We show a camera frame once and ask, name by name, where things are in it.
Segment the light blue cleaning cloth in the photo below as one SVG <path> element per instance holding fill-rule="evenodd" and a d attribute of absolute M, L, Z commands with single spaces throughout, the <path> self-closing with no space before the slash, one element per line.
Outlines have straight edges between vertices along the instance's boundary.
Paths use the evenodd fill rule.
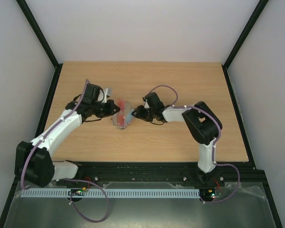
<path fill-rule="evenodd" d="M 132 112 L 133 112 L 132 105 L 130 103 L 125 103 L 122 117 L 120 119 L 121 126 L 123 128 L 126 128 L 134 120 L 134 117 L 132 116 Z"/>

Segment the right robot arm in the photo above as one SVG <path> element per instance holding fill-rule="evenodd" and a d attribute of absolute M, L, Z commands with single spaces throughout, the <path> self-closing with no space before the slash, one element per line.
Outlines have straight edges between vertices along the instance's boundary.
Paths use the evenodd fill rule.
<path fill-rule="evenodd" d="M 215 178 L 216 144 L 221 137 L 221 121 L 203 101 L 194 105 L 164 105 L 155 92 L 146 95 L 143 101 L 144 105 L 132 112 L 134 117 L 146 122 L 155 119 L 162 123 L 186 123 L 193 139 L 199 144 L 198 182 L 203 186 L 210 185 Z"/>

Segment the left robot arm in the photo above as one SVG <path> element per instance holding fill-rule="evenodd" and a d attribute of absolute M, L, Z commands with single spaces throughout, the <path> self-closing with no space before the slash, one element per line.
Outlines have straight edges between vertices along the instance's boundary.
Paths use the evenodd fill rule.
<path fill-rule="evenodd" d="M 52 181 L 72 179 L 78 165 L 71 161 L 53 162 L 60 144 L 79 126 L 96 116 L 97 120 L 113 116 L 120 108 L 110 99 L 112 90 L 85 82 L 82 93 L 69 102 L 58 119 L 30 142 L 16 148 L 15 175 L 25 190 L 25 182 L 45 187 Z"/>

